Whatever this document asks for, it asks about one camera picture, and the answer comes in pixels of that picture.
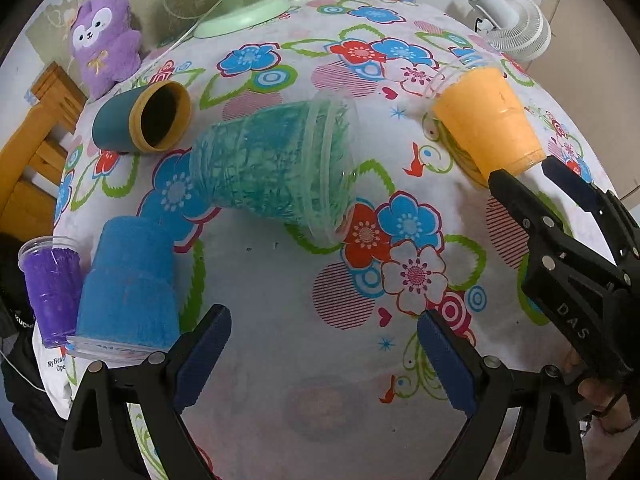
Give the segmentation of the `person's right hand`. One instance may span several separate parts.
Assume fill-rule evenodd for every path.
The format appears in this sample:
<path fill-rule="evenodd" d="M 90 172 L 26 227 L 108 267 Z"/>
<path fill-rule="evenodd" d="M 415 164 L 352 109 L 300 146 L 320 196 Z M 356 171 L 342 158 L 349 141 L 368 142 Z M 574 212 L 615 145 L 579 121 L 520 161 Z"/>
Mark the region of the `person's right hand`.
<path fill-rule="evenodd" d="M 620 396 L 614 402 L 617 393 L 608 382 L 600 382 L 597 378 L 587 378 L 578 386 L 578 392 L 597 411 L 602 413 L 608 411 L 600 418 L 600 425 L 607 434 L 618 434 L 625 431 L 637 420 L 631 415 L 627 396 Z"/>

